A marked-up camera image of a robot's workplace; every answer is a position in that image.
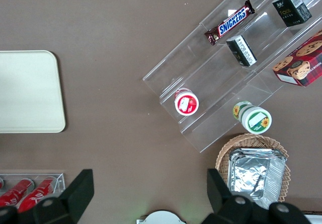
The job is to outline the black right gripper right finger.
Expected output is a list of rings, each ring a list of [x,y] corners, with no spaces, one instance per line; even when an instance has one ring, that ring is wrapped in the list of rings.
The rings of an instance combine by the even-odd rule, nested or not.
[[[217,169],[207,170],[207,196],[213,213],[203,223],[310,223],[292,204],[275,202],[264,209],[244,196],[232,194]]]

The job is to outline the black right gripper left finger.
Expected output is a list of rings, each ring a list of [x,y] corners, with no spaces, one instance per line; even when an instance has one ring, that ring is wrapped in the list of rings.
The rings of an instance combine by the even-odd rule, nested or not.
[[[78,223],[94,196],[92,169],[83,169],[58,196],[40,201],[18,213],[13,206],[1,208],[1,223]]]

